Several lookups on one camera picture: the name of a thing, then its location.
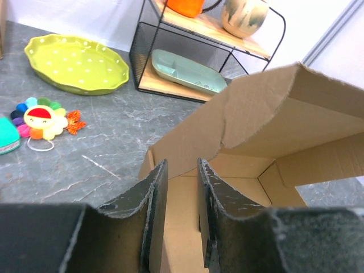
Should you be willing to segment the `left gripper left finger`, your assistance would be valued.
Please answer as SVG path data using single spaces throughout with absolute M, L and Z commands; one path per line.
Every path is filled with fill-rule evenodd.
M 159 272 L 168 163 L 93 208 L 2 204 L 2 272 Z

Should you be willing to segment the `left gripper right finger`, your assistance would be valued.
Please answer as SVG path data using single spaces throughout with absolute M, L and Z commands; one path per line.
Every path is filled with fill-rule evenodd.
M 197 161 L 199 229 L 210 272 L 362 272 L 363 208 L 264 207 Z

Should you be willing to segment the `brown cardboard box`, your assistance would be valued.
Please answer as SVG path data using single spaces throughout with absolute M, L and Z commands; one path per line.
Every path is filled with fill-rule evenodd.
M 197 161 L 264 207 L 310 208 L 297 187 L 363 175 L 363 90 L 293 64 L 233 80 L 145 154 L 168 162 L 161 272 L 210 272 Z

